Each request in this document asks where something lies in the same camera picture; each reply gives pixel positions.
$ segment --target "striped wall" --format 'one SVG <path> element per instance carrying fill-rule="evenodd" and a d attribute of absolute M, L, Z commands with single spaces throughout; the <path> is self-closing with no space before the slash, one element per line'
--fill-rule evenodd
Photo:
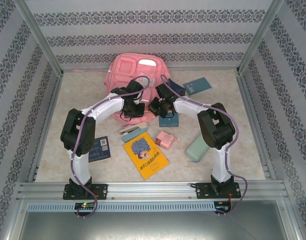
<path fill-rule="evenodd" d="M 27 180 L 57 77 L 12 0 L 0 0 L 0 237 Z"/>
<path fill-rule="evenodd" d="M 306 0 L 284 1 L 244 78 L 306 239 Z"/>
<path fill-rule="evenodd" d="M 65 70 L 107 68 L 125 52 L 169 67 L 239 65 L 272 0 L 28 0 Z"/>

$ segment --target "beige floor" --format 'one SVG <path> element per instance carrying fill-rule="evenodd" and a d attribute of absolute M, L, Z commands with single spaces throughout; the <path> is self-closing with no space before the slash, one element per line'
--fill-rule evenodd
<path fill-rule="evenodd" d="M 60 141 L 60 133 L 70 109 L 86 108 L 105 97 L 104 77 L 103 72 L 64 74 L 39 165 L 37 182 L 68 182 L 71 175 L 69 157 Z M 213 89 L 196 94 L 192 96 L 192 99 L 207 104 L 221 102 L 227 112 L 236 119 L 240 128 L 240 138 L 231 151 L 231 171 L 248 180 L 264 180 L 264 172 L 234 72 L 232 70 L 171 72 L 171 79 L 179 84 L 201 77 L 205 77 Z M 179 127 L 159 127 L 158 118 L 148 124 L 148 133 L 153 139 L 159 131 L 163 130 L 176 138 L 180 137 L 181 140 L 173 143 L 169 150 L 162 149 L 170 164 L 147 179 L 147 182 L 210 180 L 213 167 L 211 149 L 198 163 L 190 162 L 185 156 L 185 149 L 200 133 L 198 122 L 183 114 L 180 114 L 179 119 Z M 108 136 L 112 157 L 89 164 L 94 182 L 143 181 L 122 147 L 123 141 L 118 133 L 122 128 L 123 125 L 117 123 L 111 116 L 96 127 L 96 138 Z"/>

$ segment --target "yellow book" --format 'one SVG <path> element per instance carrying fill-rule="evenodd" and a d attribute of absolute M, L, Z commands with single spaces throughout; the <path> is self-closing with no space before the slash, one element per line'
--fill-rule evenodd
<path fill-rule="evenodd" d="M 123 147 L 145 180 L 169 163 L 147 132 L 125 143 Z"/>

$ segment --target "pink sharpener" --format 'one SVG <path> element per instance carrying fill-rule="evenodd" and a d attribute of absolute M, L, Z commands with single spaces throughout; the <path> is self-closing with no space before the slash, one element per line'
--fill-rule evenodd
<path fill-rule="evenodd" d="M 179 137 L 178 139 L 174 138 L 173 135 L 165 133 L 164 131 L 160 131 L 159 134 L 156 137 L 155 143 L 164 148 L 164 149 L 169 149 L 171 146 L 173 140 L 179 142 L 181 138 Z"/>

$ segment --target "pink backpack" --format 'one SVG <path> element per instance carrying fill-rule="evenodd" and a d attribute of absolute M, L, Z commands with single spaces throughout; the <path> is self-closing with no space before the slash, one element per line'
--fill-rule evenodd
<path fill-rule="evenodd" d="M 140 103 L 145 104 L 143 117 L 136 117 L 129 120 L 129 118 L 124 118 L 124 115 L 121 117 L 121 112 L 116 112 L 112 116 L 118 122 L 125 125 L 153 121 L 155 116 L 147 109 L 154 97 L 158 97 L 155 87 L 163 83 L 160 78 L 161 74 L 164 74 L 168 78 L 170 77 L 164 61 L 159 57 L 138 53 L 123 53 L 118 55 L 109 67 L 105 77 L 104 84 L 107 94 L 114 88 L 126 87 L 133 78 L 139 75 L 148 76 L 150 85 L 149 88 L 144 91 L 142 100 L 140 101 Z M 143 86 L 147 85 L 147 79 L 144 77 L 136 81 L 140 82 Z"/>

